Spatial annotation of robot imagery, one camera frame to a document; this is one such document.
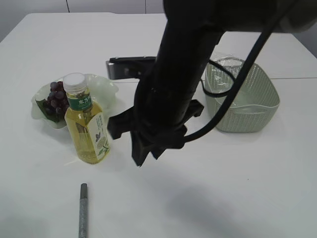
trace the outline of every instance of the yellow liquid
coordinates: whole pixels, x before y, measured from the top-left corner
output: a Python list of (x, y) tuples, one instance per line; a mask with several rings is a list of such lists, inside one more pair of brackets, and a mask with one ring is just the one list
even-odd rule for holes
[(87, 125), (89, 121), (98, 113), (101, 113), (102, 109), (98, 104), (93, 102), (92, 107), (85, 111), (75, 111), (68, 108), (65, 114), (65, 121), (67, 123), (68, 130), (72, 137), (73, 143), (79, 159), (89, 164), (97, 164), (105, 158), (109, 149), (105, 153), (104, 157), (100, 160), (97, 159), (93, 142), (88, 132)]

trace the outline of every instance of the bottle label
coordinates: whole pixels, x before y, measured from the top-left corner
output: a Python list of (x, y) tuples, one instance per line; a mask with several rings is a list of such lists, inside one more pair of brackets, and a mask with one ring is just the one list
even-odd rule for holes
[(101, 160), (109, 151), (106, 124), (103, 113), (96, 114), (87, 125), (97, 160)]
[(86, 95), (82, 98), (67, 98), (69, 102), (69, 107), (75, 111), (84, 111), (92, 106), (93, 101), (90, 95)]

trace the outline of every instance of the black cable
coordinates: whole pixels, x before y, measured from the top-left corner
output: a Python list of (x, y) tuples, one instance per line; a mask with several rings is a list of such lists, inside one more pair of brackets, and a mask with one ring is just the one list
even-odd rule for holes
[(206, 135), (208, 132), (210, 132), (212, 129), (215, 128), (215, 126), (221, 121), (221, 119), (224, 117), (228, 109), (230, 108), (233, 100), (237, 96), (240, 88), (242, 87), (246, 76), (248, 75), (252, 65), (254, 64), (255, 60), (257, 59), (259, 53), (261, 52), (263, 46), (269, 39), (270, 35), (274, 31), (276, 25), (280, 22), (280, 20), (293, 8), (293, 6), (298, 2), (299, 0), (293, 0), (289, 4), (284, 5), (268, 22), (267, 26), (262, 31), (261, 35), (259, 36), (257, 42), (253, 46), (251, 52), (248, 55), (248, 58), (246, 59), (243, 67), (241, 68), (239, 75), (237, 76), (234, 84), (232, 85), (231, 91), (229, 95), (224, 100), (223, 104), (221, 105), (218, 112), (215, 114), (215, 116), (211, 119), (211, 121), (202, 129), (199, 131), (190, 134), (188, 136), (185, 136), (184, 140), (185, 142), (190, 142), (193, 140), (196, 140), (204, 135)]
[[(215, 66), (215, 67), (218, 68), (219, 70), (225, 72), (225, 73), (232, 79), (233, 82), (235, 81), (235, 77), (233, 76), (233, 74), (232, 74), (230, 71), (228, 71), (227, 69), (225, 69), (222, 65), (220, 65), (220, 64), (218, 64), (218, 63), (216, 63), (216, 62), (214, 62), (214, 61), (212, 61), (212, 60), (209, 60), (208, 63), (211, 64), (211, 65), (213, 65), (213, 66)], [(228, 91), (223, 92), (223, 93), (212, 93), (212, 92), (209, 92), (209, 91), (205, 88), (204, 82), (203, 82), (202, 79), (200, 79), (200, 82), (201, 82), (201, 84), (202, 84), (202, 88), (203, 88), (204, 93), (205, 93), (207, 96), (212, 97), (212, 98), (222, 98), (222, 97), (225, 97), (225, 96), (227, 96), (227, 95), (230, 93), (230, 91), (231, 91), (231, 89), (229, 89)]]

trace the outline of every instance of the green tea bottle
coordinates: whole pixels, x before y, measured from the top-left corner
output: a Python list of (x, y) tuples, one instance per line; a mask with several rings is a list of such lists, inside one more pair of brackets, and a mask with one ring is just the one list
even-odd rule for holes
[(69, 74), (63, 85), (69, 101), (65, 121), (77, 155), (89, 164), (99, 163), (109, 152), (103, 111), (91, 99), (85, 75)]

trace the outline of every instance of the purple grape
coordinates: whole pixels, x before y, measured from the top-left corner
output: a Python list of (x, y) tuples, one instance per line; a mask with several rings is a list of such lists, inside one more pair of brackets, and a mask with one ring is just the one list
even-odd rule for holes
[(61, 103), (60, 103), (63, 107), (68, 105), (68, 100), (66, 98), (64, 98)]
[(52, 108), (45, 108), (45, 111), (48, 115), (53, 115), (54, 114), (54, 111), (52, 110)]
[(56, 108), (56, 114), (57, 114), (57, 115), (64, 115), (65, 113), (64, 113), (64, 111), (62, 110), (62, 108), (58, 107), (58, 108)]
[(50, 99), (50, 100), (53, 100), (55, 94), (56, 94), (56, 92), (54, 92), (54, 91), (53, 91), (53, 92), (50, 92), (50, 94), (49, 94), (49, 99)]
[(58, 101), (56, 101), (55, 99), (51, 100), (51, 106), (53, 108), (57, 108), (58, 107)]
[(45, 100), (44, 102), (43, 102), (43, 107), (44, 108), (49, 108), (51, 106), (51, 102), (49, 102), (49, 101), (47, 101), (47, 100)]
[(64, 98), (64, 96), (65, 96), (64, 91), (58, 91), (55, 94), (55, 98), (58, 99), (58, 100), (62, 100)]
[(56, 91), (59, 88), (59, 84), (57, 82), (51, 83), (51, 89), (52, 91)]

